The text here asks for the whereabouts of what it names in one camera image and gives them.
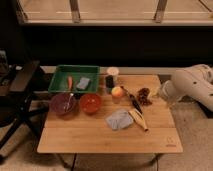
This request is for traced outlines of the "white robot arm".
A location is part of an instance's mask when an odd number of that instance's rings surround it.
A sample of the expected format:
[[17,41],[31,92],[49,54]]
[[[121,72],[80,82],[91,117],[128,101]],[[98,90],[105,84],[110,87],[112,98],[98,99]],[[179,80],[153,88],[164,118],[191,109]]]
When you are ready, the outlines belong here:
[[213,68],[198,64],[177,69],[160,86],[158,95],[170,104],[189,96],[213,112]]

